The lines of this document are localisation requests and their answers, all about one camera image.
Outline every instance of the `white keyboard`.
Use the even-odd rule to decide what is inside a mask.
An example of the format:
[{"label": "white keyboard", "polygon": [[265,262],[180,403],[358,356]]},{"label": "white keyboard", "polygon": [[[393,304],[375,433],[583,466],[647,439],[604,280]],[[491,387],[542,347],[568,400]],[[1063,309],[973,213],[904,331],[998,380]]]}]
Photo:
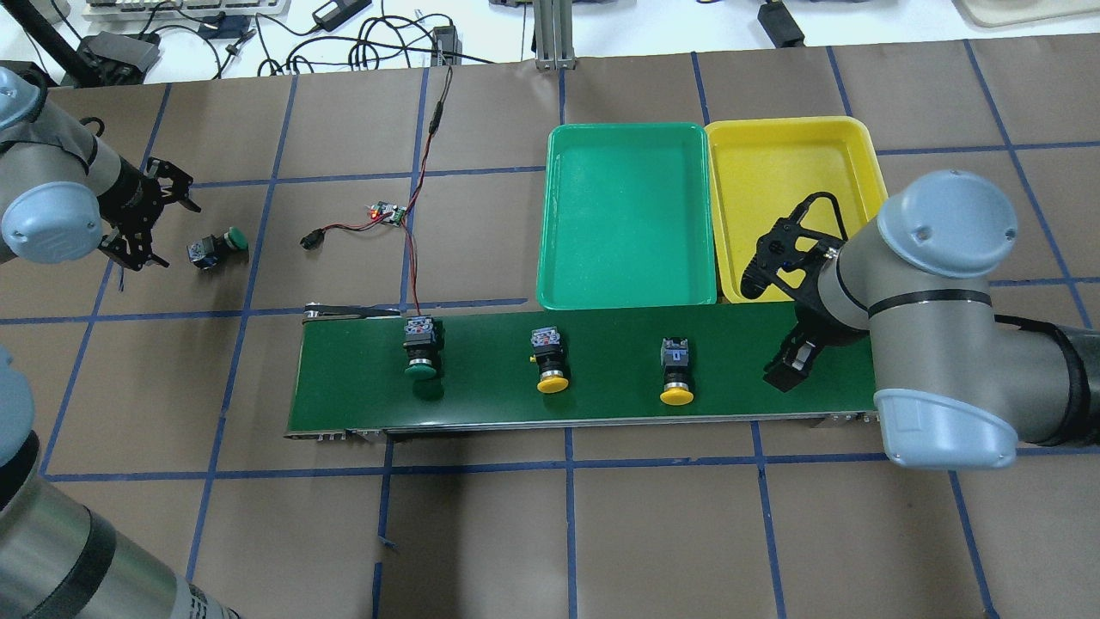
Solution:
[{"label": "white keyboard", "polygon": [[[161,0],[88,0],[84,9],[84,19],[90,22],[145,22],[150,12],[161,3]],[[175,0],[174,4],[195,19],[217,16],[224,11],[227,15],[277,15],[289,4],[290,0]],[[153,22],[182,20],[179,13],[165,4],[156,12]]]}]

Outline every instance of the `plastic tray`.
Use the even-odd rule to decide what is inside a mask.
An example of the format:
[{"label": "plastic tray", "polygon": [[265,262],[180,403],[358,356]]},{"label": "plastic tray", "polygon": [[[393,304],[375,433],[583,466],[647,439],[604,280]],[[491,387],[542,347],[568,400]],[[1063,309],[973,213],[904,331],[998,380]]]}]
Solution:
[{"label": "plastic tray", "polygon": [[[706,133],[718,272],[722,291],[732,302],[790,300],[776,286],[760,298],[748,299],[739,285],[741,272],[756,253],[757,239],[807,195],[832,191],[849,235],[887,198],[871,136],[853,118],[727,120],[707,124]],[[839,233],[827,200],[815,202],[802,224]],[[781,276],[793,285],[801,281],[801,273]]]},{"label": "plastic tray", "polygon": [[717,299],[706,133],[565,124],[550,134],[538,300],[548,309]]}]

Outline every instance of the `black metal bar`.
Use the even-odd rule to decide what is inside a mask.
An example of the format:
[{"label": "black metal bar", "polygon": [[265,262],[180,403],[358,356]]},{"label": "black metal bar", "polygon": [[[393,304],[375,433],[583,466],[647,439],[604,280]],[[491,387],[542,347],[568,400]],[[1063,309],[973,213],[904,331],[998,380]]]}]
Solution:
[{"label": "black metal bar", "polygon": [[88,60],[84,59],[76,49],[57,34],[54,26],[50,25],[46,18],[42,16],[30,2],[30,0],[0,0],[0,4],[15,18],[19,25],[31,35],[42,48],[46,51],[62,68],[68,73],[77,86],[102,86],[103,78],[99,75]]}]

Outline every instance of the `yellow tray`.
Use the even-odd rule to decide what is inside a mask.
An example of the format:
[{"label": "yellow tray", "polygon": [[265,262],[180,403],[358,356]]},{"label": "yellow tray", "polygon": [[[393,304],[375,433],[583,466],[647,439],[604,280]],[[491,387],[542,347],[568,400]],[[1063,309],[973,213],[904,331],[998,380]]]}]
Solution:
[{"label": "yellow tray", "polygon": [[[732,302],[790,300],[776,286],[748,299],[739,284],[757,239],[807,195],[832,191],[849,235],[887,199],[871,135],[854,118],[724,120],[707,124],[706,134],[718,274],[722,291]],[[839,235],[828,201],[820,201],[802,224]],[[813,244],[803,242],[801,248]],[[781,276],[792,285],[801,283],[801,273],[781,272]]]}]

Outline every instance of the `white table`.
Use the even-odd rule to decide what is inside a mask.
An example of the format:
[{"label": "white table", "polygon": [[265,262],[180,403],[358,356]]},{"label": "white table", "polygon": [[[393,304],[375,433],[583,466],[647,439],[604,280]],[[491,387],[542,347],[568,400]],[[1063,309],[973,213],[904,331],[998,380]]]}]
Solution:
[{"label": "white table", "polygon": [[[310,13],[322,0],[292,0],[286,14],[278,18],[292,27],[305,31],[312,26]],[[386,0],[391,14],[415,16],[443,12],[451,15],[462,38],[463,53],[494,62],[516,62],[532,57],[530,52],[532,11],[522,8],[491,5],[487,0]],[[861,43],[898,43],[942,41],[953,38],[988,38],[1035,34],[1068,34],[1100,32],[1100,13],[1060,18],[1028,24],[986,29],[968,22],[952,0],[871,0],[862,3],[839,1],[810,2],[787,0],[791,13],[806,35],[807,45],[851,45]],[[81,33],[103,30],[101,24],[85,21],[80,13],[84,0],[73,0],[69,21]],[[614,0],[603,4],[576,4],[573,9],[574,47],[578,57],[672,54],[717,49],[751,49],[771,47],[756,21],[757,0],[723,0],[698,4],[693,0]],[[333,34],[354,36],[364,16],[380,14],[375,2],[356,19]],[[182,23],[186,21],[161,21]],[[432,19],[429,25],[444,23]],[[135,32],[141,22],[112,24],[112,32]],[[298,42],[276,24],[263,21],[264,37],[278,60]],[[58,32],[70,42],[74,36],[64,24]],[[396,43],[385,29],[376,29],[381,42]],[[215,73],[210,49],[197,36],[183,31],[164,32],[161,59],[150,70],[146,81],[186,81],[208,79]],[[219,53],[231,41],[215,42]],[[311,44],[306,56],[311,60],[343,62],[346,42]],[[426,54],[414,54],[414,66],[426,62]],[[19,25],[7,12],[0,11],[0,58],[35,59],[34,49]],[[224,71],[226,77],[256,75],[264,54],[256,37],[249,41],[241,55]],[[45,56],[46,68],[54,79],[62,76],[61,67]],[[384,67],[405,66],[405,59],[394,58]],[[349,70],[348,67],[322,67],[317,70]]]}]

